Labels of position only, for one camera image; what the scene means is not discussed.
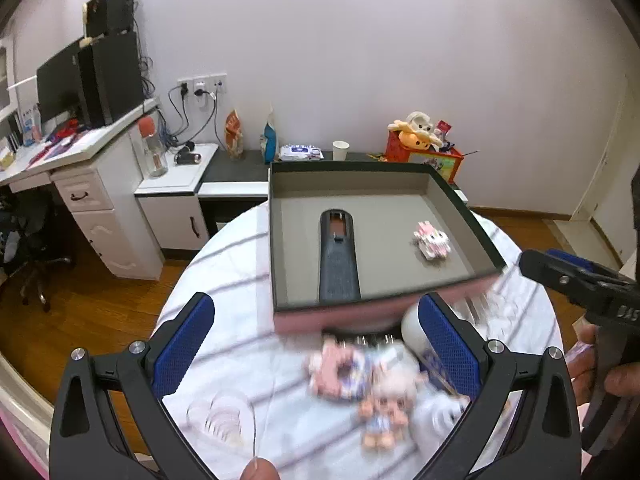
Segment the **person's left hand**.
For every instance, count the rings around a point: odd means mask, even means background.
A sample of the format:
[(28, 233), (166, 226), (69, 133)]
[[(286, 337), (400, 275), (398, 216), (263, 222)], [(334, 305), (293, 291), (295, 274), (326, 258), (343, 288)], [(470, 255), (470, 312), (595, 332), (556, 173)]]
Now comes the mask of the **person's left hand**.
[(256, 457), (246, 465), (240, 480), (280, 480), (279, 471), (269, 460)]

